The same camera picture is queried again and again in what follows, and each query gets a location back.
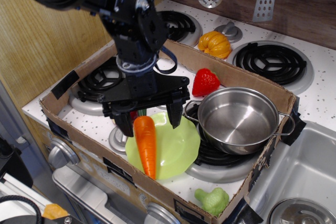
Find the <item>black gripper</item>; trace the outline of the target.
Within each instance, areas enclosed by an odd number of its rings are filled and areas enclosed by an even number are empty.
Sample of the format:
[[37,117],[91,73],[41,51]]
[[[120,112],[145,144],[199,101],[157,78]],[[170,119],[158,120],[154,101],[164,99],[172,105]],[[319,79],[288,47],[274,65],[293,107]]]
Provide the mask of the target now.
[[114,119],[125,136],[134,137],[131,111],[166,105],[171,126],[180,125],[183,104],[190,98],[189,78],[152,71],[140,77],[128,76],[103,94],[98,102],[104,116]]

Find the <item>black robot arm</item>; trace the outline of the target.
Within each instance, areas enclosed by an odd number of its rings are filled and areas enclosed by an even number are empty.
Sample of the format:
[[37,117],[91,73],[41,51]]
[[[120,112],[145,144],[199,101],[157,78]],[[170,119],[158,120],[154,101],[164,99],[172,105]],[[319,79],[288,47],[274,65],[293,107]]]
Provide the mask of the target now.
[[123,79],[98,95],[103,114],[115,120],[126,136],[133,135],[130,113],[164,105],[170,124],[178,127],[189,99],[189,79],[176,77],[173,69],[158,67],[159,53],[173,61],[165,47],[169,25],[158,15],[154,0],[35,0],[56,10],[86,10],[99,15],[117,48],[116,64]]

